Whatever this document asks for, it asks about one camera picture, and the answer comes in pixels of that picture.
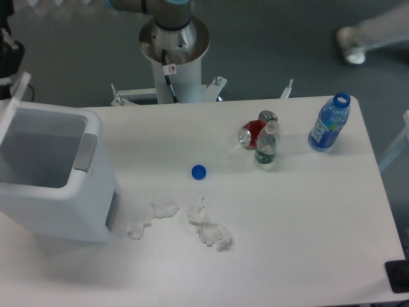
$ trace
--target shoe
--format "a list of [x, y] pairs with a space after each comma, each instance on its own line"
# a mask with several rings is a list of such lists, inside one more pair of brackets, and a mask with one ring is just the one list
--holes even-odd
[[347, 65], [361, 66], [366, 60], [365, 48], [358, 47], [352, 40], [354, 27], [343, 27], [335, 30], [335, 42]]

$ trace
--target bottle cap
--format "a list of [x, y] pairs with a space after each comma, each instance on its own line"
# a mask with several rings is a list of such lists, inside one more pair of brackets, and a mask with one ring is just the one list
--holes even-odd
[[192, 168], [192, 176], [196, 180], [202, 180], [206, 177], [206, 168], [203, 165], [195, 165]]
[[348, 93], [340, 91], [334, 96], [334, 105], [340, 109], [348, 107], [351, 103], [351, 97]]

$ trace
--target white table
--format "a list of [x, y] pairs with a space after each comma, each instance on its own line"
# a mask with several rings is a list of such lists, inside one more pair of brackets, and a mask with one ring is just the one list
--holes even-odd
[[[106, 244], [37, 237], [0, 214], [2, 306], [328, 306], [398, 301], [384, 269], [403, 259], [359, 105], [328, 153], [307, 134], [328, 97], [95, 108], [126, 195]], [[263, 109], [279, 117], [273, 169], [237, 145], [238, 129]], [[231, 157], [218, 153], [231, 145]], [[193, 165], [207, 167], [203, 181]], [[141, 240], [126, 235], [152, 196], [180, 202]], [[187, 220], [205, 196], [233, 233], [206, 247]]]

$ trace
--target green bottle label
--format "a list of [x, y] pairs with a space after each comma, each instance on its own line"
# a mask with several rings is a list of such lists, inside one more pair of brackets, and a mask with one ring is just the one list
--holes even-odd
[[272, 155], [267, 155], [264, 152], [260, 152], [259, 150], [256, 149], [256, 160], [259, 163], [262, 163], [262, 164], [271, 163], [273, 162], [274, 157], [275, 157], [275, 153]]

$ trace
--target can lid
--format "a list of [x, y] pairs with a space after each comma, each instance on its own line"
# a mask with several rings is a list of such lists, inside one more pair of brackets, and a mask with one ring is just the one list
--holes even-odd
[[238, 140], [244, 148], [249, 147], [251, 143], [251, 132], [246, 127], [242, 127], [238, 132]]
[[278, 122], [278, 117], [277, 115], [275, 115], [273, 112], [269, 111], [269, 110], [263, 110], [262, 112], [260, 112], [260, 114], [258, 115], [258, 119], [262, 120], [263, 122], [268, 122], [269, 120], [275, 120]]

